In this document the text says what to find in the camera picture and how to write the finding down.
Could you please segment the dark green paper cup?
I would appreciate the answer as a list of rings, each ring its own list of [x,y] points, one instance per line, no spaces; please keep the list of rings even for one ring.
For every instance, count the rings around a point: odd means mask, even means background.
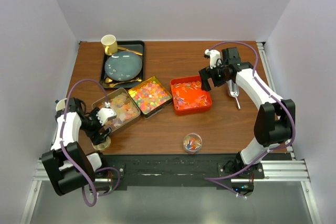
[[[67,111],[67,98],[56,101],[56,112]]]

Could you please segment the metal candy scoop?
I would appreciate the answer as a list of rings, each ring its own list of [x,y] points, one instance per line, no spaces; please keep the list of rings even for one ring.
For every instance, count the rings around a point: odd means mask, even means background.
[[[228,95],[235,99],[237,109],[240,110],[241,106],[240,106],[240,103],[238,101],[238,97],[239,97],[239,87],[238,87],[238,85],[236,83],[234,83],[232,80],[229,80],[227,82],[227,86],[228,86]]]

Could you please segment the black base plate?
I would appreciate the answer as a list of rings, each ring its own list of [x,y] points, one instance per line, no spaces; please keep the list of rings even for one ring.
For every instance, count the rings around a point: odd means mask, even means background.
[[[104,155],[96,183],[111,182],[118,190],[131,186],[216,187],[232,185],[228,175],[242,169],[234,154]]]

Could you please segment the blue-grey plate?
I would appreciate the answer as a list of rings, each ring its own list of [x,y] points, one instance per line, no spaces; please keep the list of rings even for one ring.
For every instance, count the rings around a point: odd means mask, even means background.
[[[105,64],[105,74],[112,80],[129,80],[142,70],[142,59],[132,52],[121,51],[110,56]]]

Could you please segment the gold tin of gummy candies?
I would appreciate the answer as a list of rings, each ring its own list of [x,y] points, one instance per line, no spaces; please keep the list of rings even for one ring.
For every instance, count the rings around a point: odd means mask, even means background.
[[[171,93],[156,76],[129,89],[128,95],[146,119],[161,111],[173,100]]]

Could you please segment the orange box of lollipops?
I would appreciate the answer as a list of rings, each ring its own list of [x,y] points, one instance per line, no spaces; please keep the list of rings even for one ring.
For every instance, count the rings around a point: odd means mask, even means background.
[[[203,113],[210,110],[212,98],[209,92],[201,89],[200,76],[172,79],[170,88],[176,115]]]

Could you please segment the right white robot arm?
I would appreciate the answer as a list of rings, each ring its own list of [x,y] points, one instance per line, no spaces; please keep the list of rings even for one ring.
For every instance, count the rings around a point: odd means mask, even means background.
[[[258,114],[254,125],[254,138],[224,169],[230,177],[246,178],[253,165],[260,163],[269,152],[295,137],[295,103],[284,100],[259,77],[250,62],[243,62],[236,47],[222,51],[207,49],[204,57],[209,66],[201,69],[201,88],[210,91],[209,82],[220,87],[236,85],[242,88],[255,104]]]

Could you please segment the clear plastic jar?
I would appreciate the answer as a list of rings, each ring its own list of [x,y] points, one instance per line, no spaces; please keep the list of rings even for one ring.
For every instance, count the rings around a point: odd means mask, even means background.
[[[203,146],[202,138],[196,133],[190,133],[183,139],[183,148],[189,154],[196,154]]]

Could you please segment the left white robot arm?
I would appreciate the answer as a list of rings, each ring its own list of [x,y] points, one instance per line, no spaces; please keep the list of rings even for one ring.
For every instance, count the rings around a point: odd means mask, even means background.
[[[41,162],[57,195],[62,196],[88,184],[84,175],[71,163],[67,155],[95,181],[108,174],[109,165],[102,161],[102,154],[94,152],[86,155],[80,147],[79,132],[84,131],[93,145],[106,141],[112,132],[108,121],[117,113],[107,103],[102,108],[95,107],[86,112],[86,104],[77,98],[57,102],[55,120],[57,133],[50,151],[41,156]]]

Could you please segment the yellow mug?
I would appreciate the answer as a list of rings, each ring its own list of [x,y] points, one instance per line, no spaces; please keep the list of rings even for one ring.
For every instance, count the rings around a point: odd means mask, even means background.
[[[104,53],[108,56],[112,56],[118,52],[117,39],[114,35],[105,35],[101,38],[101,43],[104,47]]]

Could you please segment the gold fork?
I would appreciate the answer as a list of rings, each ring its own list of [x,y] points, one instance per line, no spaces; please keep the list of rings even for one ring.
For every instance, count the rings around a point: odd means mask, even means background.
[[[122,86],[124,84],[130,84],[129,82],[118,82],[118,83],[103,83],[102,86],[106,89],[115,88],[117,86]]]

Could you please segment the gold spoon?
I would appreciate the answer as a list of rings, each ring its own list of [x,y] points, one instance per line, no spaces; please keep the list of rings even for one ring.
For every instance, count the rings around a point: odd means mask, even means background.
[[[141,78],[139,78],[139,77],[135,77],[135,78],[132,78],[132,79],[129,79],[129,80],[112,80],[111,78],[105,78],[105,80],[104,80],[104,84],[115,84],[115,85],[117,85],[117,84],[120,84],[120,83],[127,83],[127,82],[134,82],[134,81],[139,81],[139,82],[141,82],[142,81],[142,79]]]

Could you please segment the black serving tray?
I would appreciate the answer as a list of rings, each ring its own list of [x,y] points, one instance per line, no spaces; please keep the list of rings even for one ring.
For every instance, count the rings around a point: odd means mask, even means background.
[[[143,53],[143,55],[140,56],[141,59],[142,59],[142,70],[136,76],[136,77],[139,77],[143,80],[143,78],[144,78],[144,60],[145,60],[145,43],[141,40],[126,40],[126,41],[118,41],[117,44],[118,44],[118,47],[125,47],[125,48],[128,48],[128,49],[135,50],[135,51]],[[103,84],[105,78],[108,78],[108,76],[105,74],[105,71],[104,71],[104,64],[109,57],[110,56],[108,56],[108,55],[104,55],[104,57],[103,57],[103,63],[102,63],[102,68],[101,68],[101,76],[100,76],[101,85]],[[122,86],[117,86],[115,88],[109,88],[109,89],[117,89],[117,88],[130,89],[130,88],[135,87],[137,83],[139,83],[139,81],[130,82],[130,84],[124,84]]]

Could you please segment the silver tin of popsicle candies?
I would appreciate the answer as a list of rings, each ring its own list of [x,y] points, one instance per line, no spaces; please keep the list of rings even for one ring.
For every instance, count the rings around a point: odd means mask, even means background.
[[[124,88],[119,88],[109,93],[108,98],[110,106],[116,112],[117,117],[109,120],[105,128],[112,130],[111,135],[117,135],[137,122],[141,112]]]

